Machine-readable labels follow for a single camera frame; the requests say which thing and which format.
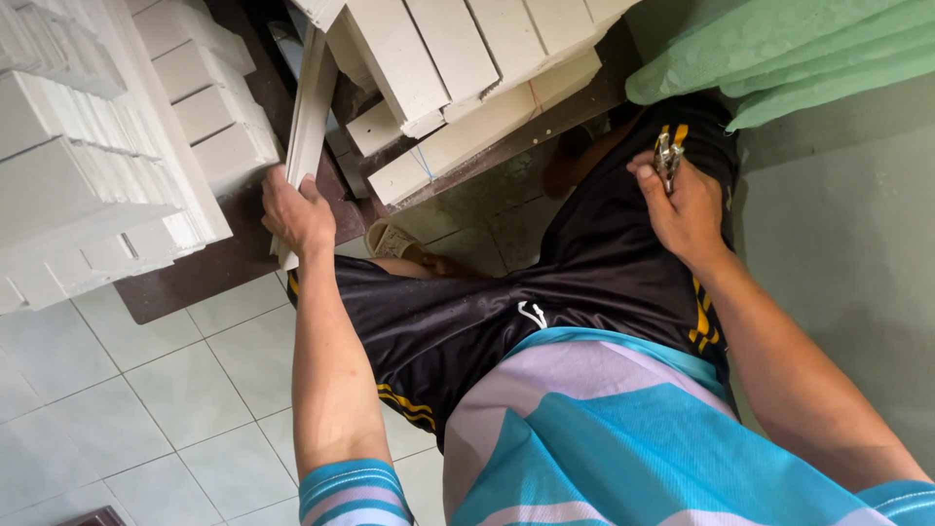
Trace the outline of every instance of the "black shorts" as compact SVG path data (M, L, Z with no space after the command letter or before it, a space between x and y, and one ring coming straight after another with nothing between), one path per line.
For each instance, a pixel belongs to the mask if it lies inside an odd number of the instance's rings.
M685 156L722 186L722 234L733 249L730 200L739 160L727 110L701 95L647 109L585 177L542 238L539 263L502 278L420 281L335 257L344 306L370 358L383 401L444 444L448 416L485 374L539 329L518 304L535 303L549 327L605 329L661 343L711 363L729 396L727 344L691 271L653 232L626 163L653 148L664 126ZM289 296L297 302L297 275Z

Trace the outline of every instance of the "striped shirt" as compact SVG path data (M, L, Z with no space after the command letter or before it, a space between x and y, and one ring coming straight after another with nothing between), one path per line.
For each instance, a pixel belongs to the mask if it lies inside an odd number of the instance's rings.
M300 519L409 524L393 468L325 466ZM471 389L445 432L449 524L935 525L935 485L850 493L746 430L700 359L622 334L544 329Z

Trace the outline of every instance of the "person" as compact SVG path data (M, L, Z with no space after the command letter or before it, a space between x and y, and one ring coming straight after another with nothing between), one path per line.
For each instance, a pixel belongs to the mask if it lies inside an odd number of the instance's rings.
M732 252L729 113L628 111L559 144L543 184L576 188L539 263L500 279L334 256L313 181L270 170L264 222L300 261L302 524L413 523L381 401L437 435L450 524L935 524L931 478ZM671 196L664 130L685 148ZM736 417L727 342L770 440Z

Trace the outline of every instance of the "metal pliers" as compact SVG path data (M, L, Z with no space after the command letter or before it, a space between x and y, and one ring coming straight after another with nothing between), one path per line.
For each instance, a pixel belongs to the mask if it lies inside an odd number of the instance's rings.
M675 173L679 170L684 153L685 148L678 144L669 145L669 132L659 134L659 140L655 144L654 168L666 187L667 196L671 196L675 191Z

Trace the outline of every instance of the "dark wooden table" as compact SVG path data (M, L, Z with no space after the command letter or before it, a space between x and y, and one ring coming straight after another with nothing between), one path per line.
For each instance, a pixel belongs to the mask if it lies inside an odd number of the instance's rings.
M256 102L266 111L280 142L288 144L296 83L266 27L269 22L289 21L283 4L268 0L208 0L207 3L217 23L244 38L256 63L256 71L246 77L247 84ZM624 81L641 66L625 22L613 26L597 45L597 53L603 67L590 85L396 205L384 205L373 192L370 192L373 196L370 199L355 200L333 155L325 148L316 181L335 213L336 242L340 244L360 237L378 217L388 217L421 203L524 152L536 141L556 137L625 102ZM364 95L346 76L338 76L332 106L340 123L346 124L380 100L379 95ZM354 162L366 179L408 151L416 141L400 139L367 158L355 150L352 140L350 143ZM115 284L138 324L184 309L279 267L276 258L269 255L271 236L260 224L263 217L261 195L257 184L220 201L224 217L234 232L232 238L212 243L165 269Z

